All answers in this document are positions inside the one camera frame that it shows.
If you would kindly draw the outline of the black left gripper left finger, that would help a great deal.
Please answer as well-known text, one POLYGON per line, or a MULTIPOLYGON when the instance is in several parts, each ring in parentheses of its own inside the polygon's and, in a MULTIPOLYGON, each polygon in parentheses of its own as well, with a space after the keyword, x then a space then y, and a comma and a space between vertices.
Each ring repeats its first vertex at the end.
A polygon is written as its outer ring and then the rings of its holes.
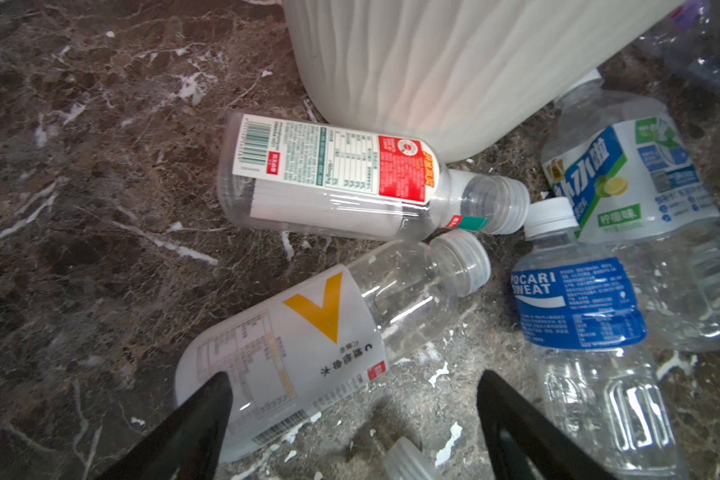
POLYGON ((219 463, 233 391, 224 372, 213 375, 102 479, 212 479, 219 463))

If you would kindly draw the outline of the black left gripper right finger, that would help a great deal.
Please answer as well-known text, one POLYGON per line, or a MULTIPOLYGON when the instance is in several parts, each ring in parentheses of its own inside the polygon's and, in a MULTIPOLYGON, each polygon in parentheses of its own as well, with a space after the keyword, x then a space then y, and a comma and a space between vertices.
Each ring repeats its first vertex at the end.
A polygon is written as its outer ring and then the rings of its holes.
POLYGON ((476 406, 497 479, 612 479, 498 373, 486 370, 476 406))

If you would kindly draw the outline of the green white label bottle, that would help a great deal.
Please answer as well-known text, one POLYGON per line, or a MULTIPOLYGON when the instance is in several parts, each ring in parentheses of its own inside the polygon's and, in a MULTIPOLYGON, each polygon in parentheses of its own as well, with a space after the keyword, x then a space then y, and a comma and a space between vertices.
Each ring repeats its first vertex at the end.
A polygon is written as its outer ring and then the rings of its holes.
POLYGON ((666 105, 606 90, 597 71, 555 99, 541 151, 578 239, 623 264, 658 348, 720 350, 720 209, 666 105))

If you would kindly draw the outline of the purple label Ganten bottle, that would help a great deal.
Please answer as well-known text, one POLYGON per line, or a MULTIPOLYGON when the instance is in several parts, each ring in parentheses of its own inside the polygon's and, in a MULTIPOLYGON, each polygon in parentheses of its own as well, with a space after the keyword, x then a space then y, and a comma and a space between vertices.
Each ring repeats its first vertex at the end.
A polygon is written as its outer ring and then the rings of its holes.
POLYGON ((720 95, 720 1, 686 1, 635 44, 673 73, 720 95))

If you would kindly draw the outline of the white ribbed waste bin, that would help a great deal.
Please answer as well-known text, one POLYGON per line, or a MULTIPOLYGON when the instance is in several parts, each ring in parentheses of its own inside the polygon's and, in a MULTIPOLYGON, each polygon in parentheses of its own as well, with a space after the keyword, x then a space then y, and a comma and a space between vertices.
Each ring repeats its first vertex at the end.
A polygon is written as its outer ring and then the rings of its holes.
POLYGON ((673 1, 286 1, 302 83, 331 124, 452 162, 494 144, 673 1))

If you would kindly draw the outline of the loose white bottle cap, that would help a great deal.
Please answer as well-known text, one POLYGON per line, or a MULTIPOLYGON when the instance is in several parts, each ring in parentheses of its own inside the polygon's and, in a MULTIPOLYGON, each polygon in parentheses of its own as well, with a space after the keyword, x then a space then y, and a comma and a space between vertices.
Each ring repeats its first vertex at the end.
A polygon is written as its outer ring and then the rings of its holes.
POLYGON ((406 437, 399 438, 382 459, 392 480, 442 480, 435 466, 406 437))

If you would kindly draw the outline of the yellow V label bottle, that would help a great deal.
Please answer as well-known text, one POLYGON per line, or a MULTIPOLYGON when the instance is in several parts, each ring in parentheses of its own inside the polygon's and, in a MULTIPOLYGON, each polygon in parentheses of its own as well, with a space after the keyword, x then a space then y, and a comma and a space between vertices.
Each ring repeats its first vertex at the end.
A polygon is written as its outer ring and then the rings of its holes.
POLYGON ((175 398, 226 374, 220 461, 241 460, 433 341, 490 275, 483 244, 465 231, 388 242, 202 332, 177 365, 175 398))

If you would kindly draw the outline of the blue label bottle middle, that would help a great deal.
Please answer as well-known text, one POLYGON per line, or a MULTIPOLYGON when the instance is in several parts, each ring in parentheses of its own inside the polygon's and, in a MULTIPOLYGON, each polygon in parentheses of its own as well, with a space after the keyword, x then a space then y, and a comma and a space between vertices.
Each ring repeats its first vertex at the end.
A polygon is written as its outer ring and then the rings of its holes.
POLYGON ((633 285, 578 228, 568 199, 531 204, 510 277, 546 415, 619 479, 685 479, 633 285))

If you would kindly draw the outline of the red white label bottle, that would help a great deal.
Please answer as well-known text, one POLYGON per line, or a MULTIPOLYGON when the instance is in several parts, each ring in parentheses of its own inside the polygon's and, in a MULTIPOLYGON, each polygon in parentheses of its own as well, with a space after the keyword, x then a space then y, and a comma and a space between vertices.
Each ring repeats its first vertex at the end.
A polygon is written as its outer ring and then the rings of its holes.
POLYGON ((522 182, 450 169, 419 139, 243 112, 229 117, 217 195, 238 227, 377 241, 508 235, 530 206, 522 182))

